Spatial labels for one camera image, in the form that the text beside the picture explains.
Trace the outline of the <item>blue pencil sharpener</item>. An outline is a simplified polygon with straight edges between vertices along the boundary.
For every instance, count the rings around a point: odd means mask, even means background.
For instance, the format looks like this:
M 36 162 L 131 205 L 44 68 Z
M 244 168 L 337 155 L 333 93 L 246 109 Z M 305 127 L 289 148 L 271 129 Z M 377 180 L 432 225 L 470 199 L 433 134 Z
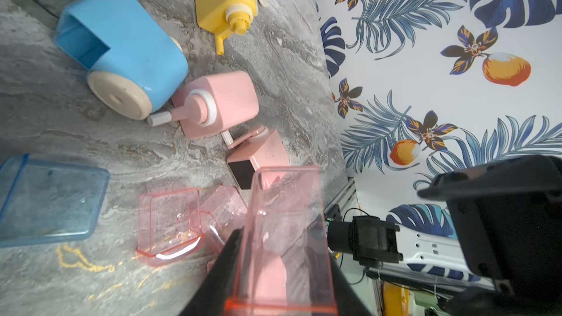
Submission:
M 55 44 L 86 69 L 95 96 L 129 119 L 168 102 L 189 67 L 181 45 L 137 0 L 77 0 L 59 16 Z

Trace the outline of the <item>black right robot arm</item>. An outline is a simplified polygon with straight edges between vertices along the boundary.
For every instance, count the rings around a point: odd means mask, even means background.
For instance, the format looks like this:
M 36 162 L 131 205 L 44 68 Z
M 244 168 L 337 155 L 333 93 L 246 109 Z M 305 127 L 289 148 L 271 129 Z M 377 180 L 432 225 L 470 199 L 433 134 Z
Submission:
M 423 282 L 450 294 L 450 315 L 561 314 L 561 159 L 524 156 L 438 175 L 419 190 L 446 203 L 399 223 L 374 216 L 331 221 L 328 245 L 367 273 L 391 263 L 423 272 Z

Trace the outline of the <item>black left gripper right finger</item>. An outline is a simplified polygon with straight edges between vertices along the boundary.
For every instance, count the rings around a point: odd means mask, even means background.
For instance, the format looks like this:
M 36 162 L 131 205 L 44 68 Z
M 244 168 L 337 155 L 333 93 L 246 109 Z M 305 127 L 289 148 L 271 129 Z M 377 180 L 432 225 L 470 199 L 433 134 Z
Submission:
M 338 316 L 371 316 L 338 267 L 332 267 L 332 285 Z

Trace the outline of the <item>pink pencil sharpener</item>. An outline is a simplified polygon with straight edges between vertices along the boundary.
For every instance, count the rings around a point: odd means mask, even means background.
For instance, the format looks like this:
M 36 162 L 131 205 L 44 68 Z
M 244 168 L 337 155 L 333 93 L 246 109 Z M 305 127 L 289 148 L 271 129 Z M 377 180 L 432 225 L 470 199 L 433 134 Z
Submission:
M 290 165 L 288 152 L 275 129 L 261 125 L 236 140 L 229 131 L 221 136 L 227 148 L 233 150 L 227 165 L 241 190 L 251 189 L 253 175 L 259 169 Z
M 178 121 L 189 140 L 222 133 L 259 112 L 254 84 L 244 71 L 198 78 L 179 88 L 171 101 L 171 110 L 153 113 L 147 121 L 152 127 Z

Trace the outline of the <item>pink clear sharpener tray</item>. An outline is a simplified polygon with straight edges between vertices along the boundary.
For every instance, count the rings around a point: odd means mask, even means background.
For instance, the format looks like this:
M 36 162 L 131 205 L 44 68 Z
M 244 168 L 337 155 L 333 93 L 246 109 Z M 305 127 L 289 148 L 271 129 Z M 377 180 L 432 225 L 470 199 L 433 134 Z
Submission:
M 200 191 L 184 188 L 139 197 L 137 259 L 161 267 L 202 247 Z
M 244 226 L 247 204 L 238 189 L 220 185 L 201 205 L 205 247 L 219 254 L 232 232 Z

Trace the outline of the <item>yellow pencil sharpener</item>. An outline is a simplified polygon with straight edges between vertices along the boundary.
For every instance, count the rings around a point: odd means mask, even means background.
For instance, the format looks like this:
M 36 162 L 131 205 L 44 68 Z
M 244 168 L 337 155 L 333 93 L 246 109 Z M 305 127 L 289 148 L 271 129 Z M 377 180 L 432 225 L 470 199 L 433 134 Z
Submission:
M 198 26 L 215 37 L 216 53 L 225 52 L 224 41 L 244 35 L 258 15 L 258 0 L 195 0 Z

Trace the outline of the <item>blue clear sharpener tray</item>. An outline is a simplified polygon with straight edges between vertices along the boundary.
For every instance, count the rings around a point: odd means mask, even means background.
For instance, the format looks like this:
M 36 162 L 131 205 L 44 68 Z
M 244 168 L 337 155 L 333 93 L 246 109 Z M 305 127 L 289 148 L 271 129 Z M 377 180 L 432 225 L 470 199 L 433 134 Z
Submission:
M 1 247 L 89 238 L 110 181 L 106 169 L 35 159 L 1 164 Z

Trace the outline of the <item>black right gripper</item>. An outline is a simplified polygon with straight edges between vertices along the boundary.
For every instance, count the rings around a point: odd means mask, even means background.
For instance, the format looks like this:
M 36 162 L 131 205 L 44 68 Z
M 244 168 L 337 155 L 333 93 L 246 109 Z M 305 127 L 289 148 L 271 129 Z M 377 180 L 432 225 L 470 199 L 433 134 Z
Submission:
M 561 159 L 534 155 L 437 176 L 469 270 L 493 281 L 454 296 L 451 315 L 561 314 Z

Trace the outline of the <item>clear red-rimmed sharpener tray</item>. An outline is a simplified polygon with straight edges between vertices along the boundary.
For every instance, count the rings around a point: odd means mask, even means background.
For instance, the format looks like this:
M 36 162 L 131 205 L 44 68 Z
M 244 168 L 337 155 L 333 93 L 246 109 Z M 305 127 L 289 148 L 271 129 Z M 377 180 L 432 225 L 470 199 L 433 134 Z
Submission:
M 253 175 L 236 278 L 225 315 L 336 315 L 316 167 Z

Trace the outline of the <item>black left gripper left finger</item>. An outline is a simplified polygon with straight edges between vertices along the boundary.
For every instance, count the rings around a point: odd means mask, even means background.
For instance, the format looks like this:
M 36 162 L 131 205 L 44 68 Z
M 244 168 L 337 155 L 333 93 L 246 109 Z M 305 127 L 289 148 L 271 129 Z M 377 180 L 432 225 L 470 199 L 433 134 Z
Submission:
M 206 279 L 179 313 L 180 316 L 218 316 L 225 314 L 225 303 L 232 295 L 243 229 L 230 235 Z

